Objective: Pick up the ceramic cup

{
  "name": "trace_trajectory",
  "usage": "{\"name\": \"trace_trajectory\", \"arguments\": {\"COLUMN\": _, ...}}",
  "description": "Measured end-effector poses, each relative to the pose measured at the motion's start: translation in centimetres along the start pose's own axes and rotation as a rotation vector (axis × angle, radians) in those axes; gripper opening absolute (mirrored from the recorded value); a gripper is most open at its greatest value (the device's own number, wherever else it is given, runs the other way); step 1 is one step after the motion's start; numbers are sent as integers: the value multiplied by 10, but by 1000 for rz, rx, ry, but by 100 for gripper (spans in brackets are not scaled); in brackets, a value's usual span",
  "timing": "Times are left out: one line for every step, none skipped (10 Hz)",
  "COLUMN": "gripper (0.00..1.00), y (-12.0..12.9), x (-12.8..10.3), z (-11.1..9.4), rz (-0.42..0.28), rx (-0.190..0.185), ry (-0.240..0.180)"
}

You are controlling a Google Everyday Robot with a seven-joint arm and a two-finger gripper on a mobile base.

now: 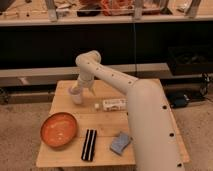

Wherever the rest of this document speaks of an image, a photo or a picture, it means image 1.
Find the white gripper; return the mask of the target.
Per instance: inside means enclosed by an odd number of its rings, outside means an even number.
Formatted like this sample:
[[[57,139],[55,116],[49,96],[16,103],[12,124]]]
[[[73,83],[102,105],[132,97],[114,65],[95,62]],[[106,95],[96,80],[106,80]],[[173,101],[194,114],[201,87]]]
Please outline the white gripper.
[[[93,83],[94,83],[94,75],[81,71],[78,79],[77,79],[78,85],[80,87],[84,87],[84,88],[89,88],[90,92],[95,95],[95,90],[93,88]],[[80,88],[77,84],[73,84],[70,88],[69,88],[69,92],[71,94],[78,94],[80,92]]]

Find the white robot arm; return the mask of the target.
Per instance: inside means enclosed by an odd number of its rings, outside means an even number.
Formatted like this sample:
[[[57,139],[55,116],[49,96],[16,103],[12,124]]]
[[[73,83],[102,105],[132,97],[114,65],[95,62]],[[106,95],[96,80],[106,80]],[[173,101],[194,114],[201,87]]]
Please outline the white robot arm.
[[[75,88],[91,89],[97,77],[126,96],[137,171],[185,171],[171,109],[157,81],[102,65],[96,50],[78,55],[75,62],[80,69]]]

